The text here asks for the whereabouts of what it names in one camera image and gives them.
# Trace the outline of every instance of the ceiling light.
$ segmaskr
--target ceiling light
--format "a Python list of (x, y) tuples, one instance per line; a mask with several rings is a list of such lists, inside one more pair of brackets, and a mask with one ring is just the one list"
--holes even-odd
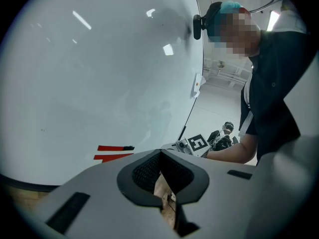
[(166, 56), (174, 55), (173, 48), (170, 44), (163, 47)]
[(278, 14), (274, 11), (270, 12), (270, 19), (269, 19), (267, 31), (273, 30), (273, 27), (274, 27), (275, 23), (277, 22), (279, 16), (280, 16), (280, 14)]
[(149, 11), (146, 12), (146, 15), (148, 17), (151, 17), (152, 16), (152, 13), (155, 11), (155, 9), (150, 9)]
[(89, 30), (91, 30), (92, 27), (88, 22), (85, 21), (84, 18), (82, 18), (76, 11), (73, 11), (72, 13), (83, 25), (85, 25)]

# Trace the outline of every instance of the cable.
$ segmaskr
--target cable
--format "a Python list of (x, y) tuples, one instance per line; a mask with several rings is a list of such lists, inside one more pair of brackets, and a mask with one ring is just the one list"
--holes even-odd
[(250, 12), (251, 12), (251, 13), (259, 12), (259, 11), (261, 11), (261, 10), (263, 10), (263, 9), (266, 9), (267, 7), (271, 6), (271, 5), (274, 4), (274, 3), (277, 3), (277, 2), (279, 2), (279, 1), (281, 1), (281, 0), (277, 0), (277, 1), (271, 0), (269, 3), (265, 4), (264, 6), (258, 8), (258, 9), (255, 9), (255, 10), (250, 10)]
[(171, 209), (176, 213), (176, 211), (174, 210), (174, 208), (169, 204), (168, 202), (168, 205), (171, 207)]
[(167, 195), (167, 202), (168, 202), (168, 205), (171, 207), (171, 209), (176, 213), (176, 211), (174, 210), (174, 208), (169, 204), (169, 201), (170, 201), (170, 195)]

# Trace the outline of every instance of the ceiling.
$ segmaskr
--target ceiling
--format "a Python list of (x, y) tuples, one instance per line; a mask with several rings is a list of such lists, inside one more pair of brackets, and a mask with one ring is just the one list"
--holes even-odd
[[(204, 16), (212, 2), (226, 0), (197, 0), (201, 16)], [(233, 0), (239, 2), (248, 10), (260, 8), (270, 0)], [(271, 5), (261, 12), (252, 14), (252, 19), (263, 30), (266, 30), (270, 11), (280, 12), (281, 3)], [(240, 92), (252, 71), (252, 63), (248, 58), (238, 58), (225, 49), (215, 48), (214, 43), (208, 42), (206, 30), (204, 37), (204, 71), (207, 84)]]

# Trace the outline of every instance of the white wall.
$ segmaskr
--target white wall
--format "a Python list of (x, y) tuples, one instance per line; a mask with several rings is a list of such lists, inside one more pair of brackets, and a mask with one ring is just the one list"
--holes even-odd
[[(221, 130), (226, 121), (234, 124), (233, 135), (239, 140), (240, 93), (204, 84), (200, 88), (199, 97), (189, 116), (183, 136), (200, 133), (207, 140), (213, 131)], [(254, 157), (247, 164), (256, 163), (257, 158)]]

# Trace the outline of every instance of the person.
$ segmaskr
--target person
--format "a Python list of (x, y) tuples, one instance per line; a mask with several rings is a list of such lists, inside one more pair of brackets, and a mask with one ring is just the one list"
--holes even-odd
[(216, 130), (210, 134), (208, 142), (212, 150), (222, 150), (231, 147), (238, 143), (237, 138), (234, 136), (230, 138), (230, 134), (234, 130), (234, 124), (232, 122), (225, 122), (222, 130)]
[(315, 53), (311, 36), (297, 31), (260, 30), (251, 13), (233, 1), (213, 3), (207, 14), (212, 42), (249, 57), (253, 72), (241, 91), (240, 142), (207, 158), (246, 163), (257, 160), (300, 136), (284, 97), (310, 65)]

